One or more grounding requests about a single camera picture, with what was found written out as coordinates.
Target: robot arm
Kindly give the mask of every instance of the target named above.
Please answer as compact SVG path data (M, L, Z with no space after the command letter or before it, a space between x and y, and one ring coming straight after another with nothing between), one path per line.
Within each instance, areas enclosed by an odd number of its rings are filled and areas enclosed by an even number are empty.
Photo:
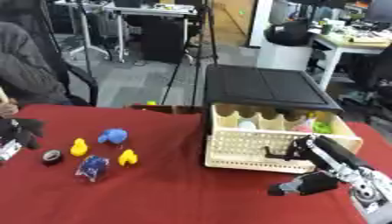
M314 135L297 139L291 143L283 159L307 159L318 170L294 178L289 183L273 185L269 195L309 195L336 189L338 182L342 182L350 185L350 199L368 223L392 222L391 179L332 139Z

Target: black lid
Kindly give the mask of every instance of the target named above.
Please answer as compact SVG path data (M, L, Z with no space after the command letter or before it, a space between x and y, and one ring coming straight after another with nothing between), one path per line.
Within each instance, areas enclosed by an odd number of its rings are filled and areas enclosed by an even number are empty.
M206 102L343 111L305 72L246 66L209 66Z

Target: blue toy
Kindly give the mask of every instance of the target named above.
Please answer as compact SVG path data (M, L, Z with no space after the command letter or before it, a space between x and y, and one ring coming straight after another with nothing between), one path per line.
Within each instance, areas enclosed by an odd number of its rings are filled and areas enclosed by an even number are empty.
M101 176L109 165L109 159L105 157L89 156L81 162L76 176L86 176L91 182Z
M110 141L112 144L121 144L128 137L128 132L123 129L106 129L98 137L98 143Z

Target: person's hand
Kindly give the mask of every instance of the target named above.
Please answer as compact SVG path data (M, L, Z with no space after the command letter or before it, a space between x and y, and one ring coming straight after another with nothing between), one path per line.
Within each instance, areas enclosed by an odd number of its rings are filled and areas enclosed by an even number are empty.
M0 103L0 116L8 118L18 112L18 106L12 103Z

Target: yellow rubber duck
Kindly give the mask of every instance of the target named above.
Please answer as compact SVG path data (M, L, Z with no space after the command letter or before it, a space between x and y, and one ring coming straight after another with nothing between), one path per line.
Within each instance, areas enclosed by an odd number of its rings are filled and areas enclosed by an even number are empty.
M137 163L137 154L133 150L125 150L118 158L118 164L125 166L127 163L133 165Z
M76 157L82 157L88 152L88 146L83 138L77 138L71 148L71 154Z

